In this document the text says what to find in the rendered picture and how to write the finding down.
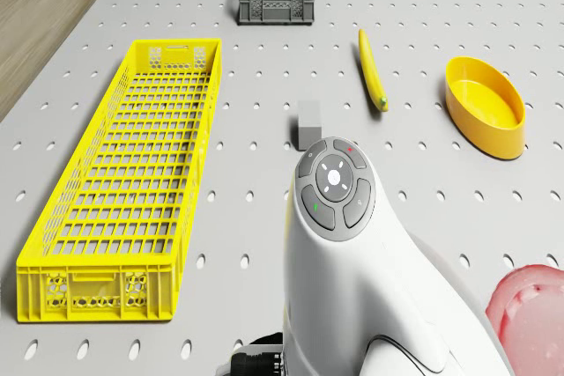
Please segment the grey cube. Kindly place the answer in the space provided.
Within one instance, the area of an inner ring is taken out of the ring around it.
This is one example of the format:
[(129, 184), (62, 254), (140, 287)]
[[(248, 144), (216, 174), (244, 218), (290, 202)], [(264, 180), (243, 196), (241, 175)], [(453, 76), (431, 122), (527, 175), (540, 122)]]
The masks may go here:
[(322, 135), (321, 106), (318, 100), (298, 102), (298, 151), (306, 151)]

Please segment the red plate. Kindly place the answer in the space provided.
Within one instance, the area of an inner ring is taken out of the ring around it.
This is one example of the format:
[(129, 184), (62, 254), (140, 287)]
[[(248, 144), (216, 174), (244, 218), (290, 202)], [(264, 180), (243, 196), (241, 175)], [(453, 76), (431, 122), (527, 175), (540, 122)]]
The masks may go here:
[(486, 315), (516, 376), (564, 376), (564, 271), (529, 265), (497, 285)]

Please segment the yellow basket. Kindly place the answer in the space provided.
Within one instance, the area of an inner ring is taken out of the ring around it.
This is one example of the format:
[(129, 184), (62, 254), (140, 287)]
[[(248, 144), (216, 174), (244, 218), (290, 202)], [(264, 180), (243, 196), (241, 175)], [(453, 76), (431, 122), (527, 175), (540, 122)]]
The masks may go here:
[(131, 44), (19, 254), (19, 321), (172, 319), (220, 76), (218, 39)]

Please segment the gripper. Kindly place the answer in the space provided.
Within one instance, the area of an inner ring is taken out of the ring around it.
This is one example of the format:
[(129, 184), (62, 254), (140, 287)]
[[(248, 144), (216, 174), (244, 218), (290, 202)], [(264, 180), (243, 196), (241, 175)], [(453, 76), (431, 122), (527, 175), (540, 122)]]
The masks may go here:
[(219, 376), (286, 376), (283, 334), (266, 335), (240, 347), (219, 367)]

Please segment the banana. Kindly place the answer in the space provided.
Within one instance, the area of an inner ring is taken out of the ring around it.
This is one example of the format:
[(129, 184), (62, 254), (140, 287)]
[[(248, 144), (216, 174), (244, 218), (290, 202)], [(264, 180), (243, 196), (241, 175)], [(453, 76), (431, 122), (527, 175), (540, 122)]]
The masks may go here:
[(376, 108), (381, 112), (388, 111), (388, 98), (379, 78), (372, 49), (363, 29), (359, 30), (360, 64), (365, 78), (369, 96)]

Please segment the yellow bowl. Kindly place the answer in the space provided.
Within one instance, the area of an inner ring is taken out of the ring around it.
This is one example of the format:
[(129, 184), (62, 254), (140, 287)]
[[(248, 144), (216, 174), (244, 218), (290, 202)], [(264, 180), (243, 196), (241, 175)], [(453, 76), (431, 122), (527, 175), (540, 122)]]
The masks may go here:
[(497, 69), (469, 56), (446, 66), (446, 104), (463, 135), (498, 159), (515, 159), (524, 150), (524, 103)]

